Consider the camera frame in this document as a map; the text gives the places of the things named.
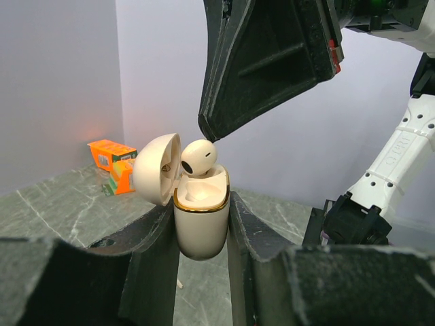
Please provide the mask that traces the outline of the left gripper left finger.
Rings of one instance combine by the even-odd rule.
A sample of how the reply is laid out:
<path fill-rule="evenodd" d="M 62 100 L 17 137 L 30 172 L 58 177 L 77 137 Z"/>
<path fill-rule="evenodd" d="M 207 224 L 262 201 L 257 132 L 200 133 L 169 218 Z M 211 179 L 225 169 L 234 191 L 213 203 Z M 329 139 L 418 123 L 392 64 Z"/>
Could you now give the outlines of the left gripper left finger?
<path fill-rule="evenodd" d="M 179 248 L 172 204 L 86 248 L 1 239 L 2 325 L 171 325 Z"/>

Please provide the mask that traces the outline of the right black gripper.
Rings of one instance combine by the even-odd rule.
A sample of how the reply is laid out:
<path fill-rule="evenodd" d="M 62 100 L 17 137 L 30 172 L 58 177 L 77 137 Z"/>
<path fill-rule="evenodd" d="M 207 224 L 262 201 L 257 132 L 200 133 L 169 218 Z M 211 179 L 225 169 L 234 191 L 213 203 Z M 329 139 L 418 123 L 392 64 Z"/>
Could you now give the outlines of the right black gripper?
<path fill-rule="evenodd" d="M 342 29 L 416 49 L 416 72 L 428 72 L 427 1 L 253 2 L 218 101 L 215 126 L 222 138 L 332 79 L 344 59 Z"/>

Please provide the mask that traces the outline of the beige earbud charging case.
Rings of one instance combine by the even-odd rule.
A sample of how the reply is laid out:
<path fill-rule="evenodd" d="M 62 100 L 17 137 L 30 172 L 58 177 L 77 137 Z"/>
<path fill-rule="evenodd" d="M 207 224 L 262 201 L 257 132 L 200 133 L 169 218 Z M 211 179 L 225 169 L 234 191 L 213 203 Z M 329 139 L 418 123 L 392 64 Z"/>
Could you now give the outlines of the beige earbud charging case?
<path fill-rule="evenodd" d="M 173 209 L 180 251 L 202 261 L 218 255 L 226 241 L 230 177 L 217 161 L 203 175 L 187 175 L 181 166 L 186 147 L 177 133 L 150 141 L 135 159 L 133 185 L 146 201 Z"/>

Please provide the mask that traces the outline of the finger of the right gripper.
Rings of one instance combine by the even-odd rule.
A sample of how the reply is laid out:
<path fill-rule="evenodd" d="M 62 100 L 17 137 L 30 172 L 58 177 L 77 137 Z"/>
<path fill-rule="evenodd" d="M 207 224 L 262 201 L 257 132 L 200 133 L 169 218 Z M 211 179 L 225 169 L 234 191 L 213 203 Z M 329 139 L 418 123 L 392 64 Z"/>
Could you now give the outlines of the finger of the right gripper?
<path fill-rule="evenodd" d="M 198 113 L 206 139 L 221 139 L 216 130 L 218 101 L 226 89 L 232 51 L 254 7 L 253 1 L 204 1 L 207 21 L 207 65 Z"/>

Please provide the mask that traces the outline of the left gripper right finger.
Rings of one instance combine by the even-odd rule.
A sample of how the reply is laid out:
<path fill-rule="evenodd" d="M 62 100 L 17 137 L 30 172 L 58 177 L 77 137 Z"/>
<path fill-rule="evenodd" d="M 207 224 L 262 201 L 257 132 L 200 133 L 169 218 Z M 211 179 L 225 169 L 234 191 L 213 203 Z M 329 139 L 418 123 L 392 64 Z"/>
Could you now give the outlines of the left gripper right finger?
<path fill-rule="evenodd" d="M 434 255 L 297 245 L 233 192 L 227 237 L 234 325 L 433 325 Z"/>

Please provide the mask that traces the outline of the beige earbud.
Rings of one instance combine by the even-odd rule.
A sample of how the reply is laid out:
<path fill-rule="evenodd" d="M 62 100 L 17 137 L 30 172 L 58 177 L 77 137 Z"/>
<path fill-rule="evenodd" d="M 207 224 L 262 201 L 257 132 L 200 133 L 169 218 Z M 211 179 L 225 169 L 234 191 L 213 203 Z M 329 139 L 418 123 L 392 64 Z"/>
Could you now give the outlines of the beige earbud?
<path fill-rule="evenodd" d="M 207 139 L 191 142 L 181 153 L 181 166 L 184 172 L 197 177 L 210 170 L 217 160 L 217 149 Z"/>

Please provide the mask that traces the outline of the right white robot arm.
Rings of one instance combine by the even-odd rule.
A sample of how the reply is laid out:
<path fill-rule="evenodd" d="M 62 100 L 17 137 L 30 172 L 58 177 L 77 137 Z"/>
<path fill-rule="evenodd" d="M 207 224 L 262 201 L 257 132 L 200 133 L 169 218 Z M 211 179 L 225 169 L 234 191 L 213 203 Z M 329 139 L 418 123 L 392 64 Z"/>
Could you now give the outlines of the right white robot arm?
<path fill-rule="evenodd" d="M 207 66 L 198 113 L 217 141 L 340 71 L 342 29 L 421 52 L 406 112 L 364 175 L 314 210 L 304 243 L 386 245 L 391 219 L 434 152 L 433 1 L 206 1 Z"/>

